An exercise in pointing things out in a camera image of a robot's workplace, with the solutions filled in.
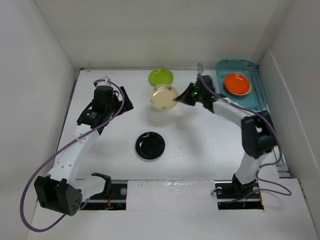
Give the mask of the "cream plate small flowers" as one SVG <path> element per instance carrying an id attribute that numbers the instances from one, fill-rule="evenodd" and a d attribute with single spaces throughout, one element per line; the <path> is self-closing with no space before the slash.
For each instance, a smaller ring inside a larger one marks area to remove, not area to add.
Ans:
<path id="1" fill-rule="evenodd" d="M 178 91 L 171 85 L 159 84 L 151 90 L 149 101 L 155 109 L 166 111 L 176 106 L 178 96 Z"/>

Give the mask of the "orange plate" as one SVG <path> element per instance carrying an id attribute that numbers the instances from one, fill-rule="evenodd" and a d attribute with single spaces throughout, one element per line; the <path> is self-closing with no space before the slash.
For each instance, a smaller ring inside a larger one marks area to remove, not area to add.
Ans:
<path id="1" fill-rule="evenodd" d="M 230 73 L 224 79 L 224 85 L 229 92 L 244 95 L 251 89 L 250 81 L 240 73 Z"/>

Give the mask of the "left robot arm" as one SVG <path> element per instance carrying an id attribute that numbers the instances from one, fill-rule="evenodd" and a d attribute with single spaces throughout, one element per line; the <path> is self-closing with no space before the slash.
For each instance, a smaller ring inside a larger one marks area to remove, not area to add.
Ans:
<path id="1" fill-rule="evenodd" d="M 60 159 L 46 176 L 38 176 L 34 182 L 42 208 L 73 216 L 82 201 L 93 196 L 104 199 L 111 195 L 110 176 L 94 172 L 84 180 L 77 180 L 77 174 L 105 126 L 114 117 L 133 108 L 123 86 L 98 85 L 95 88 L 91 103 L 76 121 L 74 143 L 62 151 Z"/>

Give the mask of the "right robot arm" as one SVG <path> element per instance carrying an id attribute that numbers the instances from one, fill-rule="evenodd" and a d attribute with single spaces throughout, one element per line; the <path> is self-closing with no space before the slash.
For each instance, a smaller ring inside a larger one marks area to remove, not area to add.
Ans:
<path id="1" fill-rule="evenodd" d="M 256 173 L 273 148 L 277 145 L 275 130 L 268 111 L 254 111 L 233 102 L 226 95 L 216 93 L 208 85 L 208 75 L 197 77 L 175 101 L 189 106 L 201 103 L 211 113 L 222 116 L 241 130 L 244 155 L 240 167 L 232 176 L 232 199 L 240 199 L 253 191 Z"/>

